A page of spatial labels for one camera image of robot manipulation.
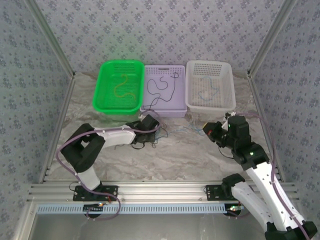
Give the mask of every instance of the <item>orange wire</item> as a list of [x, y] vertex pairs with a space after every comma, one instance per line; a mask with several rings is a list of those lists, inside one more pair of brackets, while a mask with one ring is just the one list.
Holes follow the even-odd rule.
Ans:
[[136, 100], [136, 95], [133, 94], [132, 92], [127, 92], [127, 93], [123, 94], [122, 96], [119, 96], [119, 95], [117, 94], [116, 89], [117, 89], [118, 87], [126, 84], [126, 82], [128, 81], [128, 76], [127, 76], [126, 74], [122, 74], [121, 77], [122, 77], [122, 78], [125, 78], [125, 81], [122, 82], [122, 83], [120, 83], [120, 84], [118, 84], [118, 85], [114, 88], [114, 90], [113, 90], [114, 95], [115, 95], [117, 98], [123, 98], [123, 97], [126, 96], [126, 95], [132, 95], [132, 96], [134, 97], [134, 100]]

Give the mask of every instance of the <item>wall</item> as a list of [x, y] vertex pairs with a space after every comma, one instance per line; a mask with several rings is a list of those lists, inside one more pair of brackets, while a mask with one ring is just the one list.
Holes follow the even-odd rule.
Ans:
[[36, 0], [72, 68], [112, 59], [247, 70], [283, 0]]
[[39, 179], [68, 77], [23, 0], [0, 1], [0, 239]]
[[320, 228], [320, 2], [300, 0], [254, 77], [288, 181]]

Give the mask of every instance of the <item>mounting plate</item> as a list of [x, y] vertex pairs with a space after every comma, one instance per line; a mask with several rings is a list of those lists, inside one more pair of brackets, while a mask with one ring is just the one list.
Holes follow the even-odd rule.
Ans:
[[221, 185], [206, 185], [206, 199], [208, 201], [234, 201], [237, 200], [233, 196], [227, 197], [222, 190]]
[[[118, 186], [104, 185], [101, 187], [99, 192], [118, 196]], [[105, 195], [92, 194], [87, 190], [85, 190], [82, 186], [76, 186], [74, 189], [73, 201], [75, 202], [92, 202], [92, 201], [115, 202], [116, 200], [113, 197], [108, 198]]]

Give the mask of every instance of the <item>marble surface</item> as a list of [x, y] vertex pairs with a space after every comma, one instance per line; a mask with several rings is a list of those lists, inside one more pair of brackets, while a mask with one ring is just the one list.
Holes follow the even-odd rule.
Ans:
[[[92, 98], [97, 75], [76, 73], [75, 85], [58, 141], [61, 146], [83, 123], [95, 128], [121, 126], [138, 119], [134, 116], [110, 116], [99, 113], [92, 107]], [[255, 112], [256, 106], [246, 79], [234, 77], [236, 111]], [[207, 121], [221, 121], [214, 115], [187, 112], [185, 118], [163, 118], [169, 135], [158, 140], [156, 148], [150, 143], [141, 150], [131, 145], [103, 148], [94, 163], [94, 169], [101, 180], [221, 180], [240, 173], [248, 178], [240, 165], [233, 159], [222, 156], [216, 144], [201, 136], [200, 129]], [[260, 121], [247, 119], [252, 139], [268, 152]], [[161, 130], [157, 137], [164, 136]], [[227, 148], [222, 152], [231, 156]], [[73, 180], [54, 159], [46, 180]]]

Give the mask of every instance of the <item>plastic basket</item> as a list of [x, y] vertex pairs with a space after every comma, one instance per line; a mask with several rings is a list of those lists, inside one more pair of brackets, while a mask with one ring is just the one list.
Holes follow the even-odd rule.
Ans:
[[142, 105], [144, 64], [137, 60], [111, 60], [102, 64], [92, 105], [105, 114], [133, 115]]
[[220, 61], [188, 61], [185, 96], [186, 105], [195, 113], [234, 110], [236, 95], [231, 65]]
[[187, 112], [185, 66], [146, 65], [144, 69], [143, 104], [140, 111], [152, 109], [161, 117], [183, 118]]

